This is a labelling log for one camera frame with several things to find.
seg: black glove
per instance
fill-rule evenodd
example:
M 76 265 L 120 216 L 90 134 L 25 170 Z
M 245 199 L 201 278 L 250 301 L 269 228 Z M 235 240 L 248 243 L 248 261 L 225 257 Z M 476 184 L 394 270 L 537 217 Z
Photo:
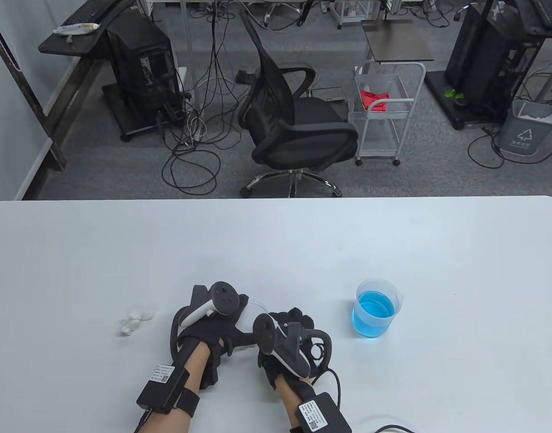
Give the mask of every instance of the black glove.
M 175 365 L 183 367 L 193 351 L 192 349 L 187 354 L 184 350 L 179 350 L 182 345 L 195 347 L 197 343 L 203 341 L 210 348 L 210 358 L 202 375 L 200 389 L 206 389 L 218 381 L 216 369 L 220 365 L 221 355 L 227 353 L 228 356 L 231 356 L 234 348 L 255 344 L 252 334 L 242 332 L 235 326 L 246 305 L 248 305 L 248 297 L 246 295 L 239 295 L 239 307 L 234 314 L 224 316 L 214 313 L 210 317 L 203 317 L 196 323 L 188 326 L 179 335 L 178 319 L 187 307 L 183 307 L 175 314 L 170 336 L 171 356 Z M 224 346 L 220 344 L 220 339 L 223 341 Z
M 289 312 L 270 313 L 270 315 L 278 322 L 282 331 L 286 333 L 287 326 L 285 324 L 292 322 L 299 322 L 304 329 L 314 329 L 314 321 L 310 316 L 302 315 L 299 309 L 291 309 Z M 317 367 L 313 360 L 312 355 L 313 341 L 311 338 L 305 338 L 300 344 L 300 350 L 305 355 L 308 363 L 310 364 L 310 378 L 313 378 L 317 374 Z M 266 355 L 262 352 L 258 353 L 258 367 L 263 367 L 266 371 L 266 376 L 272 388 L 276 389 L 274 381 L 280 374 L 284 375 L 287 379 L 297 379 L 297 377 L 291 373 L 286 367 L 278 361 L 273 355 Z

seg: forearm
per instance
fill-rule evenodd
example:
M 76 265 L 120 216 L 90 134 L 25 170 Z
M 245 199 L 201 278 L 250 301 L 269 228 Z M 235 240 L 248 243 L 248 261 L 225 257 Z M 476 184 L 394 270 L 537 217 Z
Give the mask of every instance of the forearm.
M 284 376 L 278 376 L 274 383 L 276 384 L 276 389 L 280 393 L 280 398 L 282 398 L 282 403 L 284 403 L 286 413 L 288 413 L 290 426 L 292 428 L 299 427 L 300 423 L 296 419 L 296 415 L 294 413 L 298 409 L 298 406 L 302 403 L 302 400 L 299 398 L 296 392 L 292 391 L 292 388 L 288 386 L 288 384 L 286 383 L 286 379 L 284 379 Z
M 196 347 L 184 369 L 190 373 L 190 377 L 186 381 L 185 388 L 198 394 L 200 392 L 200 382 L 202 374 L 206 367 L 206 362 L 210 356 L 210 349 L 205 343 L 200 342 Z M 153 413 L 144 427 L 140 430 L 141 433 L 188 433 L 190 427 L 190 416 L 183 410 L 173 409 L 168 415 L 161 413 Z

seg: red object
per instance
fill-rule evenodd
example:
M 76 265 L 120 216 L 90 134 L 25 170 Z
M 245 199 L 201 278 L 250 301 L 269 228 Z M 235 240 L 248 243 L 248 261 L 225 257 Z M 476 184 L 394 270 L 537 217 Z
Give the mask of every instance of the red object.
M 379 99 L 389 99 L 390 96 L 388 93 L 381 93 L 380 95 L 377 95 L 375 93 L 361 90 L 360 97 L 362 98 L 364 109 L 368 110 L 368 107 L 370 107 L 374 101 L 378 101 Z M 386 103 L 381 102 L 378 105 L 375 105 L 373 111 L 381 111 L 383 113 L 386 112 Z

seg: metal cart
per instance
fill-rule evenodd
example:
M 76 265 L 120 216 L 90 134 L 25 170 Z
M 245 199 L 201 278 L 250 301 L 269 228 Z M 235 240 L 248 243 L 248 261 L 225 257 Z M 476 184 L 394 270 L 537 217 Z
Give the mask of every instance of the metal cart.
M 418 82 L 413 78 L 413 84 L 408 86 L 412 90 L 412 97 L 397 74 L 397 70 L 401 68 L 418 70 Z M 356 95 L 348 98 L 348 119 L 359 133 L 356 165 L 362 165 L 362 157 L 392 157 L 393 164 L 400 165 L 398 157 L 406 139 L 410 118 L 425 74 L 426 67 L 421 62 L 379 64 L 375 60 L 367 60 L 354 67 Z M 371 103 L 366 110 L 360 96 L 361 90 L 376 94 L 388 93 L 389 98 Z M 373 108 L 381 103 L 386 104 L 386 111 L 373 111 Z
M 373 0 L 336 0 L 336 2 L 328 2 L 328 6 L 322 5 L 322 12 L 330 11 L 338 26 L 338 30 L 342 29 L 344 23 L 359 23 L 362 20 L 368 19 L 368 15 L 372 12 L 371 3 Z M 354 5 L 356 8 L 355 14 L 353 16 L 348 16 L 349 10 Z

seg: wall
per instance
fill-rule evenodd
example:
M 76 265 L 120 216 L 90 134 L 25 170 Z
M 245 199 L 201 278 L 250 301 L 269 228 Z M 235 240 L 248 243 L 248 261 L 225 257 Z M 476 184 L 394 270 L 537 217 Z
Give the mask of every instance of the wall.
M 78 59 L 41 54 L 37 46 L 83 2 L 0 0 L 0 31 L 46 114 Z
M 0 57 L 0 200 L 23 196 L 50 145 Z

